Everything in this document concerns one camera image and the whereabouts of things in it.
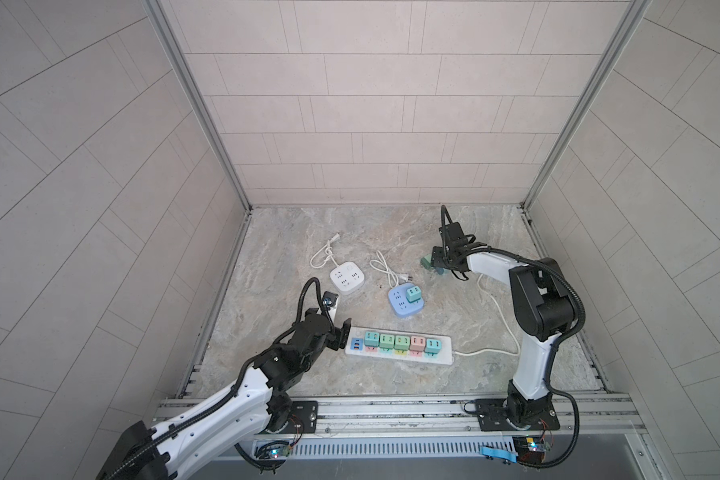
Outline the green plug adapter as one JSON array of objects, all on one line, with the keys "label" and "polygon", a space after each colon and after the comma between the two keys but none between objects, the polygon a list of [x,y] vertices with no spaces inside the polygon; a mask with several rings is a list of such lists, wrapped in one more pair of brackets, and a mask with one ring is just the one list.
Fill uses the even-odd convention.
[{"label": "green plug adapter", "polygon": [[407,335],[396,335],[395,348],[396,353],[406,355],[409,351],[410,337]]},{"label": "green plug adapter", "polygon": [[422,257],[421,260],[420,260],[420,264],[422,265],[423,268],[425,268],[425,269],[427,269],[427,270],[432,270],[432,269],[433,269],[433,265],[432,265],[431,257],[430,257],[430,256]]},{"label": "green plug adapter", "polygon": [[391,352],[395,348],[396,337],[392,334],[381,334],[379,337],[379,350],[382,352]]}]

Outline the white square power socket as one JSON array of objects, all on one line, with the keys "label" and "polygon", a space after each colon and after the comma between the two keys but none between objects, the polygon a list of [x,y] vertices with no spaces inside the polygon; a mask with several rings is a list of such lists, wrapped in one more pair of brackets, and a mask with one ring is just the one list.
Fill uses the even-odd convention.
[{"label": "white square power socket", "polygon": [[353,261],[336,266],[329,277],[340,295],[349,295],[357,291],[365,283],[365,275]]}]

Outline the blue square power socket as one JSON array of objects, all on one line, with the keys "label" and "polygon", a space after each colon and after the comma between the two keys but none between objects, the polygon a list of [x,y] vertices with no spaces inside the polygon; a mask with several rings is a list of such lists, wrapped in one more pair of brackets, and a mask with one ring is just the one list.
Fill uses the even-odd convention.
[{"label": "blue square power socket", "polygon": [[424,299],[416,303],[409,303],[406,299],[405,290],[411,286],[416,286],[413,283],[405,283],[392,288],[388,292],[389,303],[399,318],[409,317],[420,312],[424,307]]}]

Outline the pink plug adapter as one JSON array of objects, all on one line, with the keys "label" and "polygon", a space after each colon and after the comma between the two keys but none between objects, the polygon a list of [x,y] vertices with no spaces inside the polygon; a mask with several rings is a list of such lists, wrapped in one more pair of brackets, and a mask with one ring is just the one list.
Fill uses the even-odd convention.
[{"label": "pink plug adapter", "polygon": [[410,336],[409,350],[412,352],[424,352],[426,348],[426,338],[418,335]]}]

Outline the teal plug adapter small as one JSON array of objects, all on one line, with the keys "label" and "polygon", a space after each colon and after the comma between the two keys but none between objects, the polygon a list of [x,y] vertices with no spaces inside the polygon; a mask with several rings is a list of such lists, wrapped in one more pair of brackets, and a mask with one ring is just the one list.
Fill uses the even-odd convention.
[{"label": "teal plug adapter small", "polygon": [[437,356],[442,350],[442,342],[439,339],[427,338],[424,352],[428,356]]}]

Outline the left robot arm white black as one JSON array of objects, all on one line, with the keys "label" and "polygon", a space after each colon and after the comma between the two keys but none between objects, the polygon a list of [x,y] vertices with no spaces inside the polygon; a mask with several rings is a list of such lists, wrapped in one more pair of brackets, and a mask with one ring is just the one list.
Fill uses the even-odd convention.
[{"label": "left robot arm white black", "polygon": [[138,421],[119,437],[98,479],[188,479],[229,448],[289,421],[287,391],[323,350],[348,341],[351,321],[337,327],[320,281],[306,281],[296,319],[261,353],[247,359],[234,382],[195,407],[152,427]]}]

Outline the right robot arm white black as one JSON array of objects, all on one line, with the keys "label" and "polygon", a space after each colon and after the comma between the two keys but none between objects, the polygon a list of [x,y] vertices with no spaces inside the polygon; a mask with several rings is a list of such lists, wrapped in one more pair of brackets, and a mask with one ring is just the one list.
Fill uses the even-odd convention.
[{"label": "right robot arm white black", "polygon": [[440,207],[441,244],[432,249],[436,268],[449,270],[461,281],[469,272],[487,276],[509,286],[514,317],[523,332],[517,369],[508,383],[505,404],[488,405],[479,400],[474,413],[497,414],[520,431],[539,421],[544,434],[552,425],[544,416],[553,410],[553,397],[567,399],[573,409],[571,440],[556,458],[546,461],[539,452],[527,451],[514,462],[523,467],[549,469],[561,465],[574,451],[580,433],[580,412],[574,396],[552,385],[551,373],[560,345],[585,325],[586,310],[580,295],[552,258],[533,260],[479,242]]}]

